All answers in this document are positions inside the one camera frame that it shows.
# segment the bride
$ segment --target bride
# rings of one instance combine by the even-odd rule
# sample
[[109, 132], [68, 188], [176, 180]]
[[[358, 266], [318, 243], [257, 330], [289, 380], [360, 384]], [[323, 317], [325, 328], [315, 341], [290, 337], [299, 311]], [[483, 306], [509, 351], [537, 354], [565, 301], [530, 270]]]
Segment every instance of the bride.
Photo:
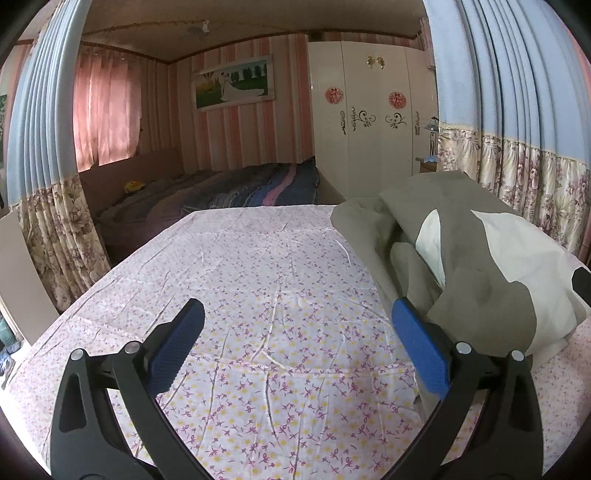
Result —
[[265, 93], [262, 88], [252, 90], [240, 90], [230, 83], [230, 74], [221, 72], [219, 75], [220, 87], [222, 88], [222, 100], [224, 102], [236, 102], [237, 100], [246, 100], [261, 96]]

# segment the curtain floral trim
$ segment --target curtain floral trim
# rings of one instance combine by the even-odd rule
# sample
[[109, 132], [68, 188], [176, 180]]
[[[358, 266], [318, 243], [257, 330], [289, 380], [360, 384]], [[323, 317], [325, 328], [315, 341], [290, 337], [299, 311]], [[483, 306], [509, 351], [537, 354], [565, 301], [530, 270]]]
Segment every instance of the curtain floral trim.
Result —
[[35, 192], [12, 210], [18, 214], [41, 282], [60, 313], [110, 270], [78, 175]]
[[438, 170], [462, 170], [578, 255], [591, 172], [583, 162], [468, 128], [440, 126]]

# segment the red round sticker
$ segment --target red round sticker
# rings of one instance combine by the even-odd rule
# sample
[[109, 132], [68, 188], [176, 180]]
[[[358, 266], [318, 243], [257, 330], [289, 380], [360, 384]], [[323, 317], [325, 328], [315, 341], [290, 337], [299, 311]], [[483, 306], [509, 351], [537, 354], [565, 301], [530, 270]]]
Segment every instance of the red round sticker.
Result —
[[390, 105], [397, 110], [406, 107], [406, 97], [400, 92], [390, 93], [388, 100], [390, 101]]
[[331, 105], [336, 105], [337, 103], [341, 103], [343, 101], [345, 94], [343, 93], [343, 90], [338, 87], [329, 87], [326, 89], [324, 97], [328, 103]]

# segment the floral curtain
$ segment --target floral curtain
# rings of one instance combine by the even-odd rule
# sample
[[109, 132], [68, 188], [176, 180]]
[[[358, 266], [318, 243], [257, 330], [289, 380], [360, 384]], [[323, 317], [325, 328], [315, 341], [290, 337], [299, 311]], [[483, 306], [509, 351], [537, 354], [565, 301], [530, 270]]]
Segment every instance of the floral curtain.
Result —
[[438, 170], [463, 170], [570, 252], [591, 243], [591, 70], [534, 0], [426, 0]]
[[82, 47], [73, 111], [78, 171], [132, 157], [142, 116], [141, 64], [117, 51]]
[[74, 68], [91, 0], [64, 0], [20, 75], [8, 138], [8, 203], [41, 282], [66, 310], [109, 271], [76, 166]]

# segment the white wardrobe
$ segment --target white wardrobe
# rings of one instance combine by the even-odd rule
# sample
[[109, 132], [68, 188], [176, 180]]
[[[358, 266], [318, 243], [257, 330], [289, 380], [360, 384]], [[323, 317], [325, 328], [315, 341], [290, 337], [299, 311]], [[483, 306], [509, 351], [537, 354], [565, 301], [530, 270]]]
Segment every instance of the white wardrobe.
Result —
[[360, 42], [308, 44], [316, 166], [345, 199], [418, 173], [437, 115], [426, 53]]

